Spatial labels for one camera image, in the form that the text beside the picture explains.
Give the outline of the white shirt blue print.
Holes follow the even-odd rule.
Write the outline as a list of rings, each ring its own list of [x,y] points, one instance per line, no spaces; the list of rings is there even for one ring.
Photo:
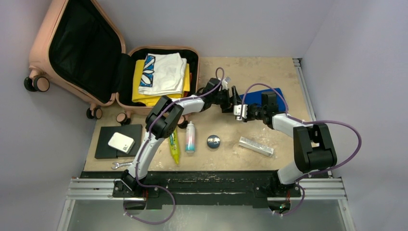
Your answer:
[[[180,53],[147,54],[138,87],[142,95],[181,94],[187,59]]]

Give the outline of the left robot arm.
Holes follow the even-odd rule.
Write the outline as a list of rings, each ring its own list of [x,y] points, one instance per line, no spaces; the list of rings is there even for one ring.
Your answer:
[[[142,194],[144,180],[150,163],[161,143],[176,129],[178,121],[186,114],[199,113],[211,105],[219,105],[223,113],[231,113],[242,103],[236,87],[226,89],[222,80],[211,78],[199,95],[172,100],[162,96],[146,117],[146,132],[132,164],[121,174],[115,186],[132,197]]]

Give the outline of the white teal spray bottle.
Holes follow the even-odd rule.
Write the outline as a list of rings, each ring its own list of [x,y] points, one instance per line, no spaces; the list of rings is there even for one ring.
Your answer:
[[[195,152],[195,125],[190,121],[186,128],[186,146],[185,151],[188,154]]]

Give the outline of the red white patterned cloth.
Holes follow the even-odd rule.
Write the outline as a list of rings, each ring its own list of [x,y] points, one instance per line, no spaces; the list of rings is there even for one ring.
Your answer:
[[[189,73],[189,78],[185,79],[183,86],[183,97],[187,97],[191,90],[192,73]]]

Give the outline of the yellow cloth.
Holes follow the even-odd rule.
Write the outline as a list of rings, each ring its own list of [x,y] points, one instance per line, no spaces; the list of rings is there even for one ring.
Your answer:
[[[154,106],[160,99],[160,96],[143,95],[143,94],[139,94],[138,92],[139,83],[142,77],[143,67],[144,67],[144,60],[137,60],[136,65],[135,65],[133,80],[132,80],[133,88],[132,88],[132,99],[131,100],[133,103],[142,103],[145,106]],[[185,78],[183,80],[183,85],[184,85],[185,79],[189,78],[189,73],[190,73],[190,66],[189,64],[187,64],[186,69],[185,69]],[[183,97],[183,91],[182,93],[168,94],[167,96],[172,99],[179,99]]]

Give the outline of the dark round tin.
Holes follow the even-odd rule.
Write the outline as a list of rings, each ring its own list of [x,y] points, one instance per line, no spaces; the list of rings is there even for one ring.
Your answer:
[[[217,149],[221,144],[221,139],[217,135],[210,135],[206,140],[206,144],[210,149]]]

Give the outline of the silver toothpaste box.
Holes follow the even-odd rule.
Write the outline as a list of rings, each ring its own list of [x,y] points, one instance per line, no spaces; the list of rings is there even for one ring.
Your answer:
[[[252,140],[247,139],[245,137],[240,137],[239,145],[241,147],[250,149],[252,151],[255,151],[255,152],[259,153],[259,154],[263,154],[263,155],[268,156],[268,157],[272,157],[273,154],[274,154],[274,149],[273,148],[268,147],[268,146],[266,146],[264,144],[257,143],[255,141],[252,141]]]

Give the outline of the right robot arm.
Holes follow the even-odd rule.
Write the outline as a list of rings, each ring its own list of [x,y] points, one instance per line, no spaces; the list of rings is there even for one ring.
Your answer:
[[[261,93],[260,104],[242,101],[244,121],[261,120],[270,129],[280,131],[293,140],[293,161],[277,172],[270,183],[271,192],[281,196],[289,184],[317,170],[327,170],[337,163],[337,155],[328,125],[307,123],[289,115],[285,99],[276,91]]]

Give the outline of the blue cloth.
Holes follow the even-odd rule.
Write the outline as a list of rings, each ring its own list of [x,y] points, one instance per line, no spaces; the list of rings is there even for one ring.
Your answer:
[[[258,91],[253,91],[253,92],[248,92],[245,98],[245,104],[253,104],[256,103],[257,105],[261,105],[262,103],[262,93],[263,92],[272,92],[272,94],[275,95],[276,98],[276,105],[278,106],[278,110],[280,112],[285,112],[286,107],[284,101],[276,94],[278,93],[283,99],[284,95],[281,91],[280,88],[274,88],[274,90],[271,89],[264,89],[264,90],[258,90]]]

